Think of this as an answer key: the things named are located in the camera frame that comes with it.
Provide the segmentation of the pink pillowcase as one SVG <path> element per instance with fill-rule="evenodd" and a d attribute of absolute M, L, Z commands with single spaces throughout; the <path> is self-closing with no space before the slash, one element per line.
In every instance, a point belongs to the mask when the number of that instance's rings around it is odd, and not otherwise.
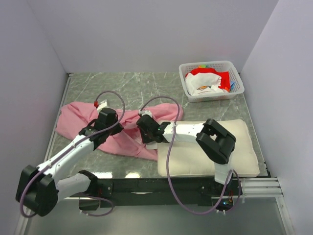
<path fill-rule="evenodd" d="M 174 103 L 162 103 L 146 108 L 157 122 L 174 121 L 179 112 L 178 120 L 182 119 L 182 107 Z M 129 157 L 136 157 L 147 160 L 157 160 L 157 151 L 149 150 L 142 143 L 140 131 L 136 122 L 139 119 L 139 110 L 127 110 L 121 120 L 123 131 L 114 136 L 108 137 L 106 142 L 98 147 L 99 150 Z M 98 117 L 96 108 L 91 103 L 71 102 L 61 108 L 56 133 L 73 140 L 93 119 Z"/>

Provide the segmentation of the cream pillow with bear print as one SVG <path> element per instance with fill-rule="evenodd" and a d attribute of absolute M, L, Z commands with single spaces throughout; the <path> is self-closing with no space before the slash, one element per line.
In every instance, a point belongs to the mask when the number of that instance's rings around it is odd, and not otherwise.
<path fill-rule="evenodd" d="M 213 176 L 216 170 L 235 170 L 256 177 L 260 170 L 246 123 L 240 119 L 205 122 L 179 121 L 176 131 L 160 121 L 154 134 L 160 176 Z"/>

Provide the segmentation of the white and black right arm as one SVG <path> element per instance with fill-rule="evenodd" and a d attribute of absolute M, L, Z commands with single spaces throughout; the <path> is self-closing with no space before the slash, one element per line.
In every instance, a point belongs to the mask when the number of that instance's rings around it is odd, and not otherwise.
<path fill-rule="evenodd" d="M 232 189 L 230 176 L 233 173 L 230 157 L 235 149 L 236 138 L 214 119 L 200 124 L 178 124 L 175 121 L 157 123 L 149 115 L 141 115 L 136 122 L 144 143 L 168 143 L 166 172 L 169 176 L 169 161 L 174 143 L 196 143 L 214 163 L 215 191 L 226 195 Z"/>

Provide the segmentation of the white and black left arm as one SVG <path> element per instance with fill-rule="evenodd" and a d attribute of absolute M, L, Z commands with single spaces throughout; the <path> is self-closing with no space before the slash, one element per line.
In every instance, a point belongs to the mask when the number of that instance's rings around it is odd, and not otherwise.
<path fill-rule="evenodd" d="M 105 143 L 108 137 L 120 133 L 123 117 L 114 109 L 101 109 L 98 117 L 82 128 L 73 141 L 54 157 L 38 166 L 26 166 L 21 172 L 16 192 L 21 215 L 25 218 L 46 216 L 58 202 L 76 194 L 102 201 L 97 196 L 97 176 L 86 170 L 72 177 L 65 178 L 64 175 L 79 159 Z"/>

